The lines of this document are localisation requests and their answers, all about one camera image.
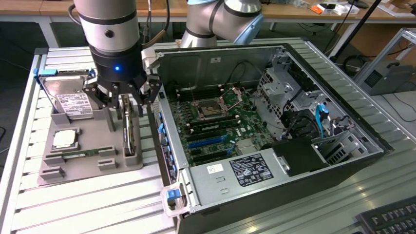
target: workbench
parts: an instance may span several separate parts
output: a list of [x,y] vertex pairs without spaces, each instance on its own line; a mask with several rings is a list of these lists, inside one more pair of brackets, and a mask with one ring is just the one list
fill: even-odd
[[[0,21],[16,22],[36,22],[40,25],[42,31],[51,48],[60,47],[59,41],[51,27],[52,22],[72,22],[68,17],[68,7],[72,0],[46,1],[46,0],[0,0]],[[171,5],[171,22],[187,21],[187,2],[186,0],[170,0]],[[319,15],[307,8],[295,7],[294,5],[263,4],[264,22],[272,23],[271,30],[275,27],[274,23],[342,23],[344,16],[335,13],[328,15]],[[346,23],[350,24],[340,40],[330,55],[335,55],[340,46],[346,42],[355,27],[359,24],[367,10],[362,9],[359,14],[350,15]],[[152,22],[166,22],[166,9],[152,10]],[[144,22],[147,18],[147,10],[138,10],[138,21]],[[387,12],[375,9],[367,23],[416,23],[416,17],[396,18]]]
[[[326,55],[300,38],[258,39],[260,43],[290,43],[350,102],[395,151],[359,171],[336,187],[275,208],[210,234],[352,234],[360,230],[355,216],[416,194],[416,138],[358,86]],[[152,49],[174,48],[160,43]],[[90,49],[50,49],[35,55],[32,68],[90,69]],[[147,141],[148,119],[140,119],[144,168],[68,183],[36,183],[51,123],[51,103],[31,73],[12,144],[0,183],[0,228],[3,234],[140,233],[174,234],[175,223],[163,213],[163,187],[155,146]]]

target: power supply label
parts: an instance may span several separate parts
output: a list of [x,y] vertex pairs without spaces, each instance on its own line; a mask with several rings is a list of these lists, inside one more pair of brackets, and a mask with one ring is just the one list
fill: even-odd
[[92,114],[92,108],[87,94],[60,94],[56,95],[56,97],[68,116]]
[[239,184],[243,187],[274,178],[262,154],[232,160],[230,161],[230,164]]

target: black keyboard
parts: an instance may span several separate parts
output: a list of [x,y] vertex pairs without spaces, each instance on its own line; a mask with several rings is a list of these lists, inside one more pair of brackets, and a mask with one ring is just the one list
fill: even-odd
[[368,234],[416,234],[416,196],[363,212],[358,220]]

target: blue cable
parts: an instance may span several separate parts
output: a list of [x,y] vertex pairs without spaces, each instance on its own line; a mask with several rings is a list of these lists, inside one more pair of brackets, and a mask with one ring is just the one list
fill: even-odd
[[324,129],[323,129],[323,125],[320,123],[320,113],[324,112],[324,113],[330,113],[327,107],[324,104],[319,104],[316,106],[316,110],[315,110],[315,120],[316,120],[316,123],[318,123],[318,126],[319,126],[319,130],[320,130],[320,138],[324,138]]

